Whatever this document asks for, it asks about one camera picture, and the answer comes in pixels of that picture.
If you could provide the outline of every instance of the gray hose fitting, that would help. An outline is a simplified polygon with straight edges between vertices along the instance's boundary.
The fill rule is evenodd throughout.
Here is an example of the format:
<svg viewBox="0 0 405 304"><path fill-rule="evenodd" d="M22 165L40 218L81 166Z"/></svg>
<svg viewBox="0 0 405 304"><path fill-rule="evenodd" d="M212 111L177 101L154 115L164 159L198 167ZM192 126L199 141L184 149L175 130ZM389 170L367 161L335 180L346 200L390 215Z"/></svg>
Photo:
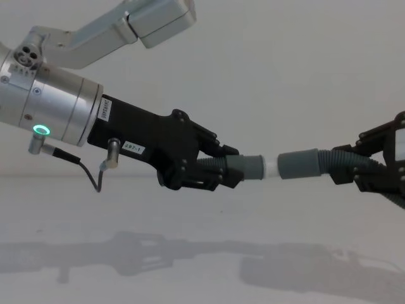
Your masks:
<svg viewBox="0 0 405 304"><path fill-rule="evenodd" d="M312 149L281 154L278 157L278 170L282 179L316 177L330 174L337 168L370 168L380 165L366 156L340 150Z"/></svg>
<svg viewBox="0 0 405 304"><path fill-rule="evenodd" d="M231 168L244 173L244 179L263 179L265 176L264 159L259 156L231 155L225 158L204 158L198 163L223 169Z"/></svg>

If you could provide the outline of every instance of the white backdrop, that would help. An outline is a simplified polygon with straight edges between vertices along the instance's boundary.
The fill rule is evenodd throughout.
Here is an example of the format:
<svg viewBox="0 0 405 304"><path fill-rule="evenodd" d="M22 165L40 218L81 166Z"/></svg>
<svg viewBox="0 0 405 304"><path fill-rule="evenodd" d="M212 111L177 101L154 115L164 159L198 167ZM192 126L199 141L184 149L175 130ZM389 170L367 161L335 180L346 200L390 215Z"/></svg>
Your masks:
<svg viewBox="0 0 405 304"><path fill-rule="evenodd" d="M13 48L33 25L75 30L117 4L3 0L0 41ZM403 1L196 7L198 23L176 38L77 73L147 110L185 110L222 142L269 157L353 143L403 110ZM405 212L353 185L173 193L122 158L97 195L79 168L30 156L29 133L2 125L0 138L5 303L404 303ZM105 157L58 145L93 170Z"/></svg>

